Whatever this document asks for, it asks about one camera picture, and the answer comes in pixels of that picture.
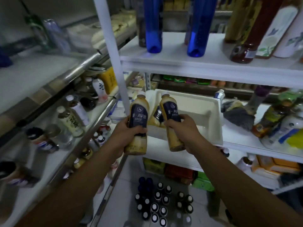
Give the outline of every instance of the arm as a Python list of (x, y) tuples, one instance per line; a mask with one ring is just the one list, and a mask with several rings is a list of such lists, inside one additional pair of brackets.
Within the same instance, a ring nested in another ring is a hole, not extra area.
[(119, 158), (135, 134), (146, 133), (141, 126), (127, 128), (128, 118), (117, 124), (100, 150), (30, 211), (16, 227), (78, 226), (111, 164)]
[(248, 177), (198, 131), (194, 120), (169, 120), (189, 153), (193, 154), (238, 226), (302, 226), (303, 219), (286, 203)]

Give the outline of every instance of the tiled floor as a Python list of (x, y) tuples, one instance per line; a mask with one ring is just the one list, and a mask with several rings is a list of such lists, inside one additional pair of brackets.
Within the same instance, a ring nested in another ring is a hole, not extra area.
[(154, 224), (150, 221), (143, 221), (141, 215), (137, 212), (137, 205), (134, 200), (135, 194), (138, 193), (139, 177), (151, 177), (154, 184), (163, 182), (164, 185), (170, 185), (173, 190), (171, 202), (168, 208), (168, 225), (184, 226), (180, 221), (177, 223), (175, 218), (175, 210), (173, 199), (178, 191), (185, 194), (191, 194), (194, 198), (194, 212), (191, 214), (193, 227), (222, 227), (223, 225), (209, 217), (206, 205), (206, 191), (176, 183), (163, 176), (142, 172), (136, 156), (128, 156), (123, 170), (116, 182), (113, 192), (102, 214), (98, 227), (149, 227), (160, 226), (159, 223)]

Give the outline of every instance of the left hand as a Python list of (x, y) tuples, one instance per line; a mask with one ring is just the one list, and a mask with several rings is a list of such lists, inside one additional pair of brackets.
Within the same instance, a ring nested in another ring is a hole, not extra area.
[(112, 132), (112, 135), (106, 143), (113, 148), (117, 154), (117, 158), (121, 157), (123, 154), (124, 147), (127, 146), (138, 133), (145, 134), (147, 128), (142, 126), (136, 126), (132, 128), (127, 127), (129, 116), (124, 118), (121, 122), (116, 125), (116, 128)]

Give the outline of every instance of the blue plastic bottle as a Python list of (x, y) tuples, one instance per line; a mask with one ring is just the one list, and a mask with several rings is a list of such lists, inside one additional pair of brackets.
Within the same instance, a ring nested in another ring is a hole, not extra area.
[(205, 53), (217, 0), (195, 0), (194, 2), (194, 14), (187, 55), (190, 57), (202, 57)]
[(146, 48), (149, 53), (162, 50), (163, 0), (144, 0)]

